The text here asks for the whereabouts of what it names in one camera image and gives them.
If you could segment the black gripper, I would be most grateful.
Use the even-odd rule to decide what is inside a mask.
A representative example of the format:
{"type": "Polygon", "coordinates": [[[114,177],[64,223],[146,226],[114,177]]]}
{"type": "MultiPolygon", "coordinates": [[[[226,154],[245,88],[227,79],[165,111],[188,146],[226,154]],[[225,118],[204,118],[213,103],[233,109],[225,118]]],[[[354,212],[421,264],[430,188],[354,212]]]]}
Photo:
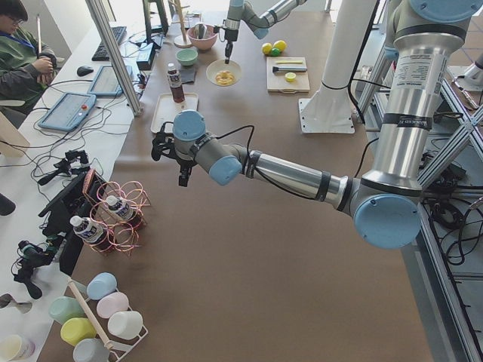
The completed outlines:
{"type": "Polygon", "coordinates": [[[189,185],[189,179],[192,172],[192,168],[195,166],[195,161],[183,158],[177,158],[177,163],[180,165],[180,175],[178,178],[179,186],[187,187],[189,185]]]}
{"type": "Polygon", "coordinates": [[[230,64],[233,45],[234,42],[238,40],[238,30],[226,28],[224,31],[224,39],[226,41],[225,64],[230,64]]]}

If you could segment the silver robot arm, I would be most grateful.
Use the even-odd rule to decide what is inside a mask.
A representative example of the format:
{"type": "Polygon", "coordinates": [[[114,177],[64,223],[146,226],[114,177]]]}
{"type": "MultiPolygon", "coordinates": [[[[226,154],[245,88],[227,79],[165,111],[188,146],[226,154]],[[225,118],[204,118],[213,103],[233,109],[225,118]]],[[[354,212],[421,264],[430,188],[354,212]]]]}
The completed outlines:
{"type": "Polygon", "coordinates": [[[258,178],[280,189],[331,204],[353,218],[362,238],[395,249],[420,231],[417,178],[447,61],[463,46],[480,1],[395,1],[386,37],[397,62],[379,132],[374,163],[361,177],[338,177],[237,145],[208,132],[194,110],[174,119],[174,152],[180,161],[203,168],[224,186],[237,175],[258,178]]]}
{"type": "Polygon", "coordinates": [[[226,17],[221,26],[226,42],[224,63],[230,63],[233,45],[238,40],[241,23],[245,23],[258,39],[262,39],[268,34],[270,27],[282,21],[293,9],[305,3],[304,0],[279,1],[261,15],[258,15],[249,1],[230,1],[226,17]]]}

